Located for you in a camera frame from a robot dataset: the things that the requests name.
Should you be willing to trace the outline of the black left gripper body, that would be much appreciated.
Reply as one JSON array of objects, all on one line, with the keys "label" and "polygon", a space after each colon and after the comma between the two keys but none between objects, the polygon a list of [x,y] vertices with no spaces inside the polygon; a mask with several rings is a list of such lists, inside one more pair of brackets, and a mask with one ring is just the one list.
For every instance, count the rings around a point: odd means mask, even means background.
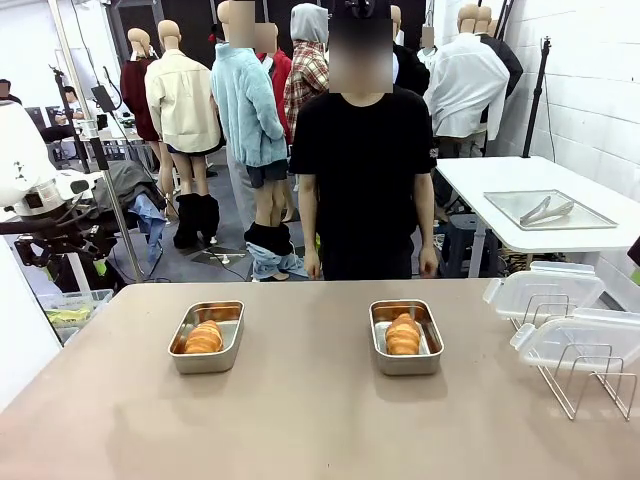
[{"label": "black left gripper body", "polygon": [[116,243],[114,235],[107,235],[101,227],[92,227],[49,238],[40,234],[22,234],[14,241],[14,246],[25,266],[47,266],[54,258],[71,253],[77,254],[81,260],[103,260]]}]

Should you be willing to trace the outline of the person's left hand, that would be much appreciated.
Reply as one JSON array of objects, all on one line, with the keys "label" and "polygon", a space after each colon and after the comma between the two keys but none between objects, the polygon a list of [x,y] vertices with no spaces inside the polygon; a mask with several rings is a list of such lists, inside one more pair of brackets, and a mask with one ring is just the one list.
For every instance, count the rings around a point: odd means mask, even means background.
[{"label": "person's left hand", "polygon": [[434,278],[438,271],[438,257],[433,245],[425,245],[421,248],[418,256],[419,273],[422,278]]}]

